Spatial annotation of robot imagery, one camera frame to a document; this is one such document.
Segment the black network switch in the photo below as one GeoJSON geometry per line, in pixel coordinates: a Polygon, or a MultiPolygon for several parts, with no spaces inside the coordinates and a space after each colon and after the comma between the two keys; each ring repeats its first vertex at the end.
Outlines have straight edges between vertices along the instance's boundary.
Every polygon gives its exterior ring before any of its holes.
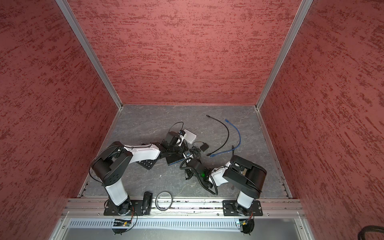
{"type": "Polygon", "coordinates": [[[166,161],[168,166],[178,163],[180,161],[183,161],[184,159],[185,159],[185,156],[183,154],[172,154],[172,155],[166,156],[166,161]]]}

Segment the black power adapter with cable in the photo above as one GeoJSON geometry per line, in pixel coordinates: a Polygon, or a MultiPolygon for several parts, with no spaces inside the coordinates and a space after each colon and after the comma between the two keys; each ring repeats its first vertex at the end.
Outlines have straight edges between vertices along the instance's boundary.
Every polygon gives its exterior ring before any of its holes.
{"type": "Polygon", "coordinates": [[[201,142],[201,141],[196,141],[192,143],[192,145],[193,145],[193,150],[199,155],[201,153],[204,153],[206,150],[210,148],[210,146],[207,143],[201,142]]]}

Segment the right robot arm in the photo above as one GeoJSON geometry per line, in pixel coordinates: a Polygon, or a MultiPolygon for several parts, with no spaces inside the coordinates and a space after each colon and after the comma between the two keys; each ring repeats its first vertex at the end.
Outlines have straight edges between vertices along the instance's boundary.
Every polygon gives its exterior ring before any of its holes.
{"type": "Polygon", "coordinates": [[[200,160],[189,158],[179,169],[185,171],[187,180],[196,177],[201,187],[214,196],[219,194],[218,187],[223,184],[238,189],[236,201],[223,201],[226,216],[252,218],[259,209],[254,201],[260,198],[267,176],[267,170],[260,165],[233,155],[228,163],[218,168],[209,169],[200,160]]]}

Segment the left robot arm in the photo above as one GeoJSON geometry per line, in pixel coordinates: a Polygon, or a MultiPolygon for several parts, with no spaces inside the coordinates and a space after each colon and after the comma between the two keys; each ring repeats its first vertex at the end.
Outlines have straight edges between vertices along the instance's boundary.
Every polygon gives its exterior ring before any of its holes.
{"type": "Polygon", "coordinates": [[[186,132],[168,132],[162,142],[141,146],[124,145],[119,141],[112,143],[92,161],[90,168],[99,178],[108,194],[108,203],[120,216],[133,212],[130,197],[125,190],[122,177],[129,164],[145,166],[148,162],[160,159],[183,159],[188,150],[184,143],[186,132]]]}

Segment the black power adapter left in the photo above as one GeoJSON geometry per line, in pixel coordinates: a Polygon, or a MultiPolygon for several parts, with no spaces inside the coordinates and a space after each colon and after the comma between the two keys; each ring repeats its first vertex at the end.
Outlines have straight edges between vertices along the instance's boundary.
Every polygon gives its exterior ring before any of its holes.
{"type": "Polygon", "coordinates": [[[188,146],[186,145],[186,144],[182,144],[181,146],[180,146],[180,152],[185,152],[185,151],[187,151],[188,150],[188,146]]]}

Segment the black calculator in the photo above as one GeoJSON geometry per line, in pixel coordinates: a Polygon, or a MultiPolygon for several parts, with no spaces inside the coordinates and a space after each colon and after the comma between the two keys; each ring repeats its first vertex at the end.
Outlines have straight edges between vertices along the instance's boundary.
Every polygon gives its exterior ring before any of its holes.
{"type": "Polygon", "coordinates": [[[138,164],[147,170],[151,170],[156,162],[157,160],[143,160],[139,161],[138,164]]]}

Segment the white small network switch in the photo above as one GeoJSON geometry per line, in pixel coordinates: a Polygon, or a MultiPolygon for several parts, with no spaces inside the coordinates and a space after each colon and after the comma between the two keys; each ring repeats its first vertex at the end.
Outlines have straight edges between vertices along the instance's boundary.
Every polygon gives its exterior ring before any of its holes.
{"type": "Polygon", "coordinates": [[[183,130],[184,131],[184,140],[188,143],[188,144],[193,144],[197,138],[197,135],[195,135],[194,133],[188,131],[188,130],[183,130]]]}

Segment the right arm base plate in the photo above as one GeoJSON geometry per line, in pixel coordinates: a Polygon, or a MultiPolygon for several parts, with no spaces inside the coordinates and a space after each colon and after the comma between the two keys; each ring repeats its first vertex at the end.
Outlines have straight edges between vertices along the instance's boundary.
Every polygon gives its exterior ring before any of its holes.
{"type": "Polygon", "coordinates": [[[251,206],[247,209],[242,207],[235,200],[224,200],[223,212],[226,217],[261,217],[263,210],[260,201],[254,200],[251,206]]]}

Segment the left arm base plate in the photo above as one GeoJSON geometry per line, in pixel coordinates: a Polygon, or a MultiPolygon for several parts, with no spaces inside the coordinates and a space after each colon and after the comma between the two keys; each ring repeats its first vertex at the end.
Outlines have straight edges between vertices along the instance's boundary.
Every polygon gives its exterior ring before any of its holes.
{"type": "Polygon", "coordinates": [[[111,200],[107,200],[104,204],[104,216],[137,216],[142,215],[143,200],[131,200],[129,203],[123,203],[121,206],[116,206],[111,200]]]}

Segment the aluminium front rail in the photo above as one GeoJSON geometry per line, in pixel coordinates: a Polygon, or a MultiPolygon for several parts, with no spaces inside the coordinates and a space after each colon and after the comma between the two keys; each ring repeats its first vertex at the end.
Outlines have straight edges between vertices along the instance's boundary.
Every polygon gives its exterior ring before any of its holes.
{"type": "MultiPolygon", "coordinates": [[[[104,215],[107,199],[83,197],[69,199],[61,213],[68,218],[106,218],[104,215]]],[[[307,215],[298,199],[260,199],[253,217],[256,219],[306,219],[307,215]]],[[[225,218],[221,198],[173,198],[171,207],[160,211],[152,203],[148,216],[143,218],[225,218]]]]}

